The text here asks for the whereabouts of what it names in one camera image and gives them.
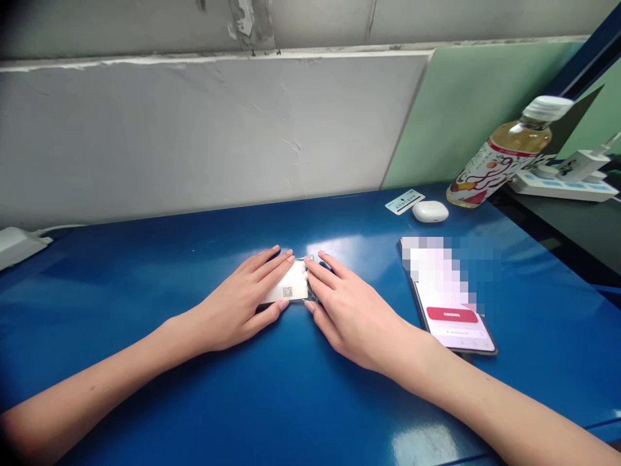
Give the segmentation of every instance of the red button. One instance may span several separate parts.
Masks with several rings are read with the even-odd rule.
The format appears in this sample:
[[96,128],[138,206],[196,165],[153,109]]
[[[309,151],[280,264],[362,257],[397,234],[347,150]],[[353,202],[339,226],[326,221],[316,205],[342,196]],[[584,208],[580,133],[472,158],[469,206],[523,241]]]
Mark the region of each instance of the red button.
[[448,309],[445,307],[428,307],[427,314],[434,320],[452,320],[453,322],[471,322],[476,324],[477,316],[469,309]]

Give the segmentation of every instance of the blue table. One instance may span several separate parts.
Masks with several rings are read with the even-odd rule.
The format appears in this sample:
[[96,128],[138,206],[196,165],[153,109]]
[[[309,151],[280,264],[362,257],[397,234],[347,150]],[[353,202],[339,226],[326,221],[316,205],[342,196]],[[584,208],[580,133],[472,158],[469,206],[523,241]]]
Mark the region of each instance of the blue table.
[[[443,184],[418,189],[443,200]],[[330,252],[420,326],[399,238],[468,236],[501,257],[469,266],[500,350],[474,364],[604,440],[621,438],[619,310],[492,205],[449,205],[446,222],[423,225],[384,208],[403,191],[61,233],[0,274],[0,408],[134,343],[275,243],[297,256]],[[452,416],[335,353],[292,304],[257,338],[148,384],[62,463],[489,465],[490,454]]]

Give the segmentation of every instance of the white cable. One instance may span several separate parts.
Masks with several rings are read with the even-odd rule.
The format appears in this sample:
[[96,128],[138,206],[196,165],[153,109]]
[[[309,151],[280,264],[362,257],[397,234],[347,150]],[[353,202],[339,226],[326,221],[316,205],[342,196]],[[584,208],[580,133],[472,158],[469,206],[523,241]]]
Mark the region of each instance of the white cable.
[[41,230],[33,231],[32,234],[35,234],[36,236],[41,236],[42,234],[53,231],[53,230],[60,230],[62,228],[77,228],[77,227],[86,227],[86,225],[58,225],[57,227],[42,228]]

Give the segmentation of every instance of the white panel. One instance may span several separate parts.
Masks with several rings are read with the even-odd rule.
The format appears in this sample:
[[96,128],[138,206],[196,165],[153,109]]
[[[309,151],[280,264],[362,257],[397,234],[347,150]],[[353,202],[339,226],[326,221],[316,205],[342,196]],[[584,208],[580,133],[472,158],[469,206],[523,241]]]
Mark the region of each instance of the white panel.
[[277,47],[361,45],[371,0],[272,0]]
[[378,0],[369,43],[591,34],[618,0]]
[[4,57],[32,59],[239,50],[228,0],[21,2]]
[[0,227],[379,189],[426,60],[0,73]]

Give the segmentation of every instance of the hand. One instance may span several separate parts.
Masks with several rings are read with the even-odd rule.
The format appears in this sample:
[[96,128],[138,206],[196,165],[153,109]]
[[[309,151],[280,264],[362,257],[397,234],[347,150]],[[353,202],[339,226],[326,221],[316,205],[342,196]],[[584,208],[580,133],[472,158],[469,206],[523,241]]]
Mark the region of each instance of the hand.
[[358,275],[324,251],[319,251],[334,271],[306,257],[309,282],[323,303],[306,301],[319,329],[341,355],[366,369],[396,380],[404,368],[426,370],[423,356],[443,348],[429,333],[404,319]]
[[246,259],[203,302],[165,323],[182,341],[184,359],[230,348],[278,319],[289,305],[286,299],[256,310],[295,260],[288,250],[268,261],[279,249],[276,245]]

